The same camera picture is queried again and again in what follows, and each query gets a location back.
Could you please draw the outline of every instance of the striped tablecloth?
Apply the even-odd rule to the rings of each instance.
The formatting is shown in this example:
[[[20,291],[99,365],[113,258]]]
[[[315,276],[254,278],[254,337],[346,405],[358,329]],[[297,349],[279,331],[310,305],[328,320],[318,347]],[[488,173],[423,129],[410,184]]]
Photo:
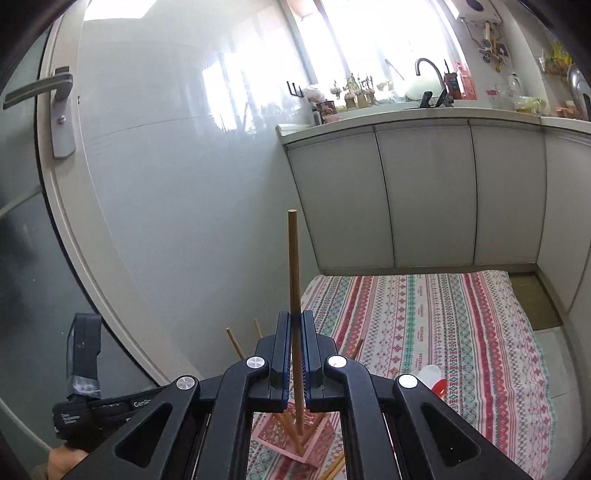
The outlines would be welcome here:
[[[302,298],[316,330],[359,361],[394,378],[438,365],[446,402],[535,480],[543,479],[556,415],[540,347],[508,274],[318,276]],[[335,441],[319,471],[251,442],[249,480],[315,479],[342,451]],[[336,477],[345,479],[343,471]]]

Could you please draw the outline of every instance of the human hand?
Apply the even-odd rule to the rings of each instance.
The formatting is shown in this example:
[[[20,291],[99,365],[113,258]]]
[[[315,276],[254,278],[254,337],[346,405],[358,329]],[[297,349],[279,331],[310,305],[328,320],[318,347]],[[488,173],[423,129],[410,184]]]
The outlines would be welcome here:
[[[69,448],[65,445],[52,449],[47,461],[47,479],[60,480],[87,456],[88,453],[84,450]]]

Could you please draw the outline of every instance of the wooden stick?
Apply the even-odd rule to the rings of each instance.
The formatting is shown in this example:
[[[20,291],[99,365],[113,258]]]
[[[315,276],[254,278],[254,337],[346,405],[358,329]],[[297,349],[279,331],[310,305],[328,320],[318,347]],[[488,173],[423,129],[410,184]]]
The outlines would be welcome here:
[[[226,328],[226,333],[230,337],[230,340],[232,341],[232,345],[234,345],[234,348],[236,349],[236,353],[240,357],[240,360],[246,359],[246,356],[244,355],[244,352],[240,348],[240,344],[238,344],[238,340],[236,340],[236,337],[234,337],[234,334],[230,330],[230,327]]]
[[[302,446],[300,440],[296,435],[296,429],[294,428],[294,424],[291,422],[291,419],[285,413],[274,413],[273,417],[279,422],[279,424],[283,427],[286,434],[290,436],[291,441],[294,443],[295,451],[301,457],[304,456],[304,447]]]
[[[259,336],[259,340],[262,338],[262,331],[261,331],[261,325],[258,323],[258,319],[255,319],[255,328],[256,328],[256,334]]]
[[[351,355],[351,358],[353,360],[357,360],[357,357],[359,356],[359,352],[361,351],[361,346],[363,345],[364,340],[365,340],[365,338],[360,338],[357,341],[357,345],[355,345],[355,350],[353,350],[353,355]]]
[[[345,464],[345,452],[342,451],[339,453],[339,456],[335,459],[334,462],[330,464],[327,471],[318,479],[318,480],[332,480],[339,470],[343,468]]]
[[[310,427],[308,428],[308,430],[306,431],[304,436],[301,438],[301,442],[303,445],[308,443],[308,440],[310,440],[312,438],[312,435],[314,435],[314,432],[316,432],[318,425],[320,425],[320,422],[324,419],[325,416],[326,416],[326,413],[322,412],[316,417],[314,423],[312,425],[310,425]]]
[[[295,427],[304,434],[304,375],[301,363],[300,258],[298,253],[297,211],[287,212],[290,260],[291,364],[294,373]]]

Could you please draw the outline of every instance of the kitchen counter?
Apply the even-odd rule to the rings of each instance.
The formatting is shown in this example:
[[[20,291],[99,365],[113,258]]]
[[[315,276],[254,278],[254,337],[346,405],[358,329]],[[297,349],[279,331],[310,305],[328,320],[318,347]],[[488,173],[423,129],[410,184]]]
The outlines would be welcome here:
[[[503,120],[520,122],[544,127],[563,128],[566,130],[581,132],[591,135],[591,122],[572,120],[558,117],[540,117],[526,113],[510,112],[506,110],[494,110],[488,108],[421,108],[395,112],[370,113],[369,115],[348,118],[339,122],[312,127],[310,125],[280,124],[277,125],[277,135],[283,145],[288,145],[299,140],[313,138],[350,128],[363,127],[365,125],[377,125],[390,122],[421,120],[427,118],[479,118],[491,120]]]

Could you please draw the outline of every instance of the pink basket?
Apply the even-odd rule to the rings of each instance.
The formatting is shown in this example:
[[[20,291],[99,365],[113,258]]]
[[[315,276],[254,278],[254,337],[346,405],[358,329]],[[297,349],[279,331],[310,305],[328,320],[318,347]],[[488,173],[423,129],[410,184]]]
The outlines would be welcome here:
[[[295,408],[293,402],[287,404],[287,408],[295,414]],[[304,425],[310,427],[316,417],[319,414],[310,413],[304,411]],[[267,413],[263,416],[261,421],[252,433],[252,437],[263,445],[267,445],[269,448],[279,452],[286,457],[297,460],[301,463],[306,463],[315,468],[320,468],[324,463],[324,457],[329,451],[330,445],[332,445],[333,438],[335,437],[335,430],[330,424],[331,415],[327,414],[324,416],[316,432],[310,440],[304,445],[304,455],[300,456],[296,452],[296,447],[290,436],[285,432],[281,424],[275,419],[271,413]]]

